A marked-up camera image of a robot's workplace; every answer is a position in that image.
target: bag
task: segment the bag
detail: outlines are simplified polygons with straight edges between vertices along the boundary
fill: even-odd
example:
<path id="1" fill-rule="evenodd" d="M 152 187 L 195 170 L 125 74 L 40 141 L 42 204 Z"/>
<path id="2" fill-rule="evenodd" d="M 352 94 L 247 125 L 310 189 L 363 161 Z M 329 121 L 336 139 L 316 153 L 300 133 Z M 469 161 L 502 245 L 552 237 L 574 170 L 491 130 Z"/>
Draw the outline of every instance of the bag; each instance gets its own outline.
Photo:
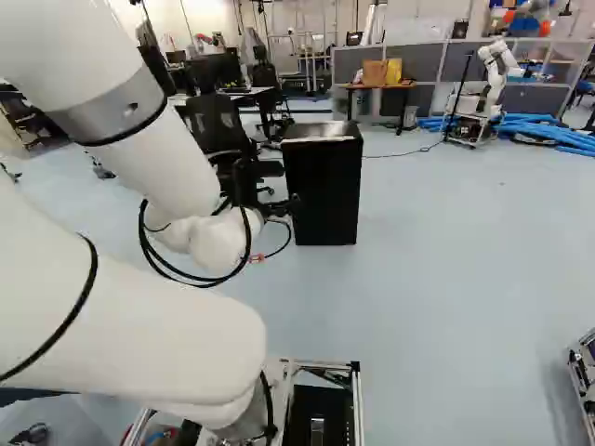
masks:
<path id="1" fill-rule="evenodd" d="M 386 60 L 364 60 L 362 83 L 368 86 L 384 86 L 387 78 Z"/>
<path id="2" fill-rule="evenodd" d="M 403 77 L 403 60 L 389 59 L 387 64 L 386 85 L 398 85 Z"/>

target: black power cord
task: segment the black power cord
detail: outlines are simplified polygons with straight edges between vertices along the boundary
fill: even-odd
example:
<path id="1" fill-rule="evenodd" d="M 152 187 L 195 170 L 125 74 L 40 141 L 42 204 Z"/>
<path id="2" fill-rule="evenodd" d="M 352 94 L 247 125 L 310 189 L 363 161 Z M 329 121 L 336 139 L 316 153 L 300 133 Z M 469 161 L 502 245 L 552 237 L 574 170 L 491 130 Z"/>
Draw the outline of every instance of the black power cord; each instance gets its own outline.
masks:
<path id="1" fill-rule="evenodd" d="M 414 153 L 427 153 L 427 152 L 431 151 L 434 147 L 442 144 L 443 142 L 444 142 L 444 140 L 441 139 L 440 141 L 435 142 L 431 146 L 422 147 L 421 149 L 417 149 L 416 151 L 406 151 L 403 153 L 388 153 L 386 155 L 366 155 L 366 156 L 363 156 L 362 158 L 365 160 L 373 160 L 373 159 L 378 159 L 378 158 L 397 158 L 399 156 L 413 155 Z"/>
<path id="2" fill-rule="evenodd" d="M 270 222 L 270 223 L 277 223 L 279 225 L 284 225 L 287 228 L 287 240 L 285 240 L 285 243 L 283 243 L 281 245 L 281 247 L 279 247 L 278 249 L 276 249 L 272 253 L 266 254 L 264 256 L 264 258 L 271 258 L 273 256 L 278 255 L 280 252 L 282 252 L 291 243 L 291 238 L 293 237 L 293 232 L 291 231 L 291 226 L 289 226 L 289 223 L 287 223 L 286 221 L 273 220 L 273 219 L 269 219 L 267 221 Z"/>

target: black box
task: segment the black box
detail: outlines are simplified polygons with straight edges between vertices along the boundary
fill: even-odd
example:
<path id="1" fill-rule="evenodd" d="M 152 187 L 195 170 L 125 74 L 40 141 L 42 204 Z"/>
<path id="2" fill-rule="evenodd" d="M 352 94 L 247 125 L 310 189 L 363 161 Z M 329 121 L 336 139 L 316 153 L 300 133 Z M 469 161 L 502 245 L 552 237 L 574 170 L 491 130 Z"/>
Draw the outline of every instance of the black box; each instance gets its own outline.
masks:
<path id="1" fill-rule="evenodd" d="M 357 124 L 290 126 L 281 142 L 296 244 L 355 244 L 364 140 Z"/>

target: computer monitor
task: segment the computer monitor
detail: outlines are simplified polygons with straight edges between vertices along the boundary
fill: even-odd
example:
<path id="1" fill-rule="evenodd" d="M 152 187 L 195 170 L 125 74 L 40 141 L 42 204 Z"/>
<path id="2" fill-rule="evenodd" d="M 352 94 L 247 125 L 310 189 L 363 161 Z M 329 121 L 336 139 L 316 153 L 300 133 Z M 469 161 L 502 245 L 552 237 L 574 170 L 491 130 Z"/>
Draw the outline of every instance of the computer monitor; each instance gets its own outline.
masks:
<path id="1" fill-rule="evenodd" d="M 228 48 L 225 54 L 222 54 L 219 59 L 219 75 L 218 80 L 220 86 L 235 84 L 237 86 L 244 84 L 244 76 L 242 75 L 242 69 L 240 68 L 240 60 L 237 56 L 236 48 Z"/>
<path id="2" fill-rule="evenodd" d="M 186 61 L 186 51 L 167 51 L 165 53 L 169 63 L 182 63 Z"/>
<path id="3" fill-rule="evenodd" d="M 240 61 L 230 53 L 203 55 L 187 62 L 192 78 L 202 93 L 216 88 L 244 84 Z"/>
<path id="4" fill-rule="evenodd" d="M 347 32 L 347 36 L 345 38 L 345 45 L 346 46 L 357 46 L 362 42 L 362 36 L 364 33 L 361 31 L 353 31 Z"/>

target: yellow box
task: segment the yellow box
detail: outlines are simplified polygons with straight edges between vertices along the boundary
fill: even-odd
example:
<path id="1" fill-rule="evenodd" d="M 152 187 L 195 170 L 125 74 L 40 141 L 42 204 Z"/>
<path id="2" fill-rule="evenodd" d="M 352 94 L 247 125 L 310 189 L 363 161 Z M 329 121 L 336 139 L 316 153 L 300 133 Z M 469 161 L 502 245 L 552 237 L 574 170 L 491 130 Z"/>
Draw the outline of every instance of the yellow box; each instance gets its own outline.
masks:
<path id="1" fill-rule="evenodd" d="M 389 59 L 386 85 L 398 85 L 403 77 L 403 60 Z"/>

